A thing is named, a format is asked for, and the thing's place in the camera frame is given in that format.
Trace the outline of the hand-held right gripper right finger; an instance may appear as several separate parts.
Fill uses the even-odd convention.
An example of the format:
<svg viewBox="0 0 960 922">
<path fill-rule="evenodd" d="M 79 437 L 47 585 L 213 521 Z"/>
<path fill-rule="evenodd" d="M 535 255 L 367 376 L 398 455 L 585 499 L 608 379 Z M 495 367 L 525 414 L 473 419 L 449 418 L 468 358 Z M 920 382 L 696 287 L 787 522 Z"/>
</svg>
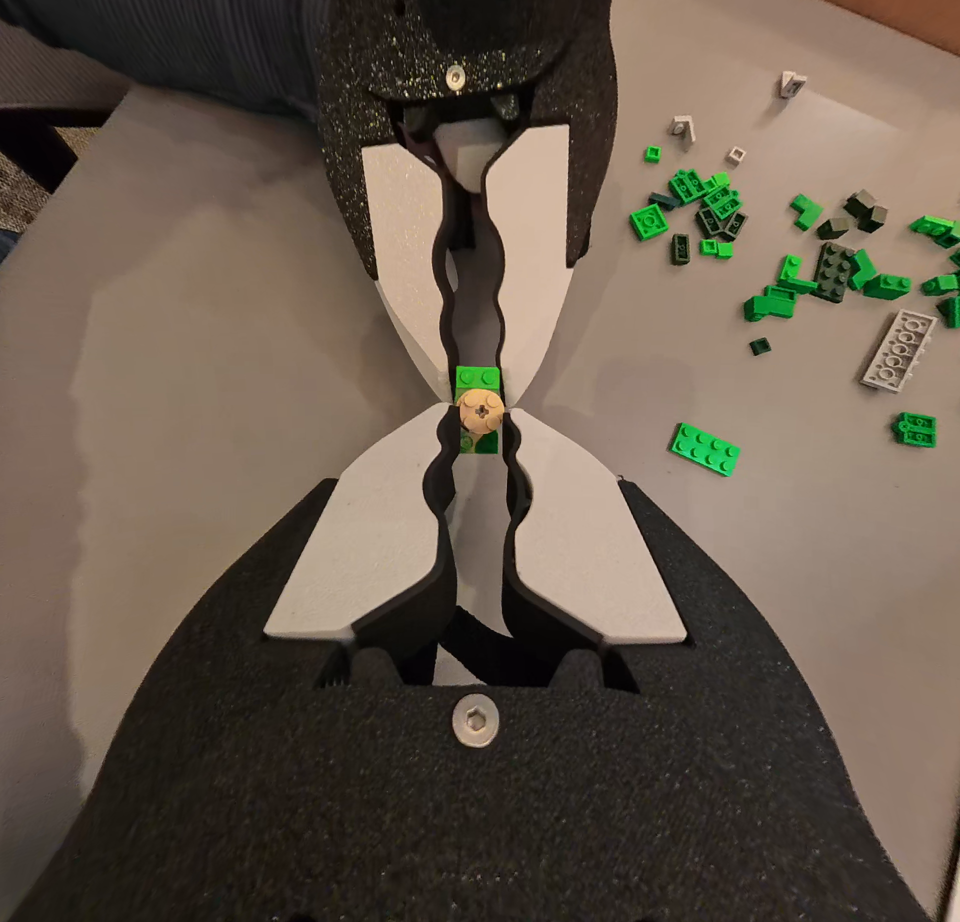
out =
<svg viewBox="0 0 960 922">
<path fill-rule="evenodd" d="M 501 610 L 526 647 L 675 644 L 687 629 L 618 478 L 520 408 L 503 424 Z"/>
</svg>

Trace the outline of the green and tan brick assembly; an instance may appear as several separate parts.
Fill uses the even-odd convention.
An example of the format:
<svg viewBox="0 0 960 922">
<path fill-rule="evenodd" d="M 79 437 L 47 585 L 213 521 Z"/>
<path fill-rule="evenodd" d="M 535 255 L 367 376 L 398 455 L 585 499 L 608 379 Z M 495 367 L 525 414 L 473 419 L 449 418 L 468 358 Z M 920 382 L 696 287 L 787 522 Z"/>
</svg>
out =
<svg viewBox="0 0 960 922">
<path fill-rule="evenodd" d="M 500 382 L 500 370 L 495 366 L 456 367 L 454 404 L 461 422 L 461 455 L 498 453 L 505 414 Z"/>
</svg>

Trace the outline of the long grey studded plate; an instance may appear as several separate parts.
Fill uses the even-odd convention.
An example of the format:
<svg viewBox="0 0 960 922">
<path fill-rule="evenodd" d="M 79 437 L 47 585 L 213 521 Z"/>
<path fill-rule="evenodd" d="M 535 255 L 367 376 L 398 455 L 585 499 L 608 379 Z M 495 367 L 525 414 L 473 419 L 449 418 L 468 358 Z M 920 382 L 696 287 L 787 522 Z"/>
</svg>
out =
<svg viewBox="0 0 960 922">
<path fill-rule="evenodd" d="M 859 376 L 859 384 L 900 394 L 927 351 L 938 324 L 934 316 L 909 309 L 899 310 Z"/>
</svg>

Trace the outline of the pile of green bricks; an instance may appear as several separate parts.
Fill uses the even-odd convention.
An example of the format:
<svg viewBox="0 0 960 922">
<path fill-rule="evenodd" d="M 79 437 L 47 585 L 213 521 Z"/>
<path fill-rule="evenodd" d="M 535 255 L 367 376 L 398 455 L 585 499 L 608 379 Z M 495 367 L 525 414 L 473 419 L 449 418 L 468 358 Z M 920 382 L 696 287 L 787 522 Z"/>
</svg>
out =
<svg viewBox="0 0 960 922">
<path fill-rule="evenodd" d="M 909 278 L 880 272 L 866 249 L 838 244 L 849 232 L 870 234 L 885 226 L 888 209 L 869 192 L 862 189 L 848 196 L 842 213 L 831 218 L 823 218 L 823 207 L 804 194 L 796 195 L 789 208 L 795 215 L 794 227 L 814 231 L 822 243 L 812 278 L 802 277 L 801 256 L 784 255 L 774 282 L 744 303 L 746 321 L 792 318 L 803 295 L 838 305 L 848 292 L 893 301 L 913 290 Z M 669 263 L 676 268 L 688 265 L 694 251 L 716 261 L 731 259 L 748 220 L 740 192 L 733 188 L 729 175 L 718 172 L 702 178 L 692 168 L 679 169 L 668 181 L 666 192 L 651 193 L 646 206 L 628 215 L 630 230 L 641 242 L 669 235 Z M 925 280 L 918 290 L 941 298 L 937 312 L 948 329 L 957 330 L 958 220 L 925 214 L 907 229 L 948 252 L 952 269 Z"/>
</svg>

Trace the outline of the bright green flat plate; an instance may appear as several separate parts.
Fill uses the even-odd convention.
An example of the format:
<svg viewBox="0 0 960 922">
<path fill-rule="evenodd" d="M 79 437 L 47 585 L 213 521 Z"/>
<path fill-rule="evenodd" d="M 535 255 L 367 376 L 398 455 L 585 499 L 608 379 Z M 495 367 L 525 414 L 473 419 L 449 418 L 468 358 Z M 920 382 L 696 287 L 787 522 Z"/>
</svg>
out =
<svg viewBox="0 0 960 922">
<path fill-rule="evenodd" d="M 669 451 L 725 478 L 733 475 L 740 456 L 736 444 L 685 422 L 677 424 Z"/>
</svg>

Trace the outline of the person's left forearm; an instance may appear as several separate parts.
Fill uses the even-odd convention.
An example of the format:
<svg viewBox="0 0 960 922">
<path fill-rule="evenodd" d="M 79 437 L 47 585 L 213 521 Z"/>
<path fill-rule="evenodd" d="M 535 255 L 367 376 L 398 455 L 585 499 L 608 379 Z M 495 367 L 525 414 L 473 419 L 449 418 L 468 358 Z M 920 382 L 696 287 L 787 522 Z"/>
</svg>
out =
<svg viewBox="0 0 960 922">
<path fill-rule="evenodd" d="M 134 82 L 318 122 L 329 0 L 1 0 L 2 20 Z"/>
</svg>

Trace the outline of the upturned green brick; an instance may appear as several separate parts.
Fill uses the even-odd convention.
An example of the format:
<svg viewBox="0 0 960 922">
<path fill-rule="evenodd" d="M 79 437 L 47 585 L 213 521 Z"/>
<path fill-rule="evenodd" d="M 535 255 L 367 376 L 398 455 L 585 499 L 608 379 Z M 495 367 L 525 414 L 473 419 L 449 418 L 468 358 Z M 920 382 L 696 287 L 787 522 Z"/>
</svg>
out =
<svg viewBox="0 0 960 922">
<path fill-rule="evenodd" d="M 891 424 L 895 441 L 904 446 L 933 449 L 938 441 L 938 420 L 934 416 L 903 411 Z"/>
</svg>

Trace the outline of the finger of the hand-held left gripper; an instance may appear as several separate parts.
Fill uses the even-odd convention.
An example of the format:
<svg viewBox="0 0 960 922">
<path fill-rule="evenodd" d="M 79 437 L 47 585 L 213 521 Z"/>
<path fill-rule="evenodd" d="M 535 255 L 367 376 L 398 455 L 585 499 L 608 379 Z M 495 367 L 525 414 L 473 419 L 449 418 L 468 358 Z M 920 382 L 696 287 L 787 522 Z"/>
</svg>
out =
<svg viewBox="0 0 960 922">
<path fill-rule="evenodd" d="M 484 198 L 503 250 L 497 303 L 506 399 L 539 371 L 566 301 L 570 127 L 527 128 L 488 165 Z"/>
<path fill-rule="evenodd" d="M 434 164 L 398 143 L 364 147 L 362 164 L 376 288 L 428 387 L 451 399 L 447 185 Z"/>
</svg>

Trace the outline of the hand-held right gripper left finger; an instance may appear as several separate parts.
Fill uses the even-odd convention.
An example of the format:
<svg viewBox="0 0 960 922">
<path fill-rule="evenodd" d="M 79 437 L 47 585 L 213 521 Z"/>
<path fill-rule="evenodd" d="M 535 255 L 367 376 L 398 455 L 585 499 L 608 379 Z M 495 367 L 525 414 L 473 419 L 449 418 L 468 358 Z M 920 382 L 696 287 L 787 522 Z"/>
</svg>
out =
<svg viewBox="0 0 960 922">
<path fill-rule="evenodd" d="M 357 647 L 438 642 L 456 607 L 457 409 L 436 403 L 343 471 L 264 627 Z"/>
</svg>

